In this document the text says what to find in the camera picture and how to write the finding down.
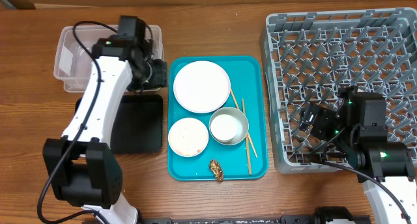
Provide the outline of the white cup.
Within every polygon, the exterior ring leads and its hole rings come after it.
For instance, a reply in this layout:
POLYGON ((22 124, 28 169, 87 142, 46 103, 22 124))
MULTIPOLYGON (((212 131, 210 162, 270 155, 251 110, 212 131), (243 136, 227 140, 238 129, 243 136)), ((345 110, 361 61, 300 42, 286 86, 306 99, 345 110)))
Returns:
POLYGON ((229 144, 238 133, 237 120, 231 115, 218 115, 211 122, 210 132, 217 141, 229 144))

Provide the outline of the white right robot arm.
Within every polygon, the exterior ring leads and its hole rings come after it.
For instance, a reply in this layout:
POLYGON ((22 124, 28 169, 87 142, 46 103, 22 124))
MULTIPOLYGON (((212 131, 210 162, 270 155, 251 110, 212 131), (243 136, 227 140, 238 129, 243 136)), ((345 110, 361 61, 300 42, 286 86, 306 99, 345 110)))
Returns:
POLYGON ((323 140, 307 159, 357 174, 378 223, 416 222, 416 173, 407 146, 388 140, 386 100, 356 86, 340 88, 331 110, 310 102, 299 129, 323 140))

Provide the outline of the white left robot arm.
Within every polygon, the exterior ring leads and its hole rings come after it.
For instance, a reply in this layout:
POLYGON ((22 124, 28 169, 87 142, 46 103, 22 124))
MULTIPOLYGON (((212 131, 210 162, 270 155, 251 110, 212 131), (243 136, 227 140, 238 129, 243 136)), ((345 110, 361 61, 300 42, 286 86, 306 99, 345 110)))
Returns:
POLYGON ((141 212, 124 197, 122 169, 110 149, 111 132, 125 91, 153 91, 168 85, 167 64, 152 57, 150 26, 136 16, 121 16, 114 34, 87 49, 92 71, 75 115, 60 139, 46 139, 42 155, 48 180, 37 215, 48 223, 42 203, 48 188, 56 199, 82 210, 59 223, 92 214, 100 223, 142 223, 141 212))

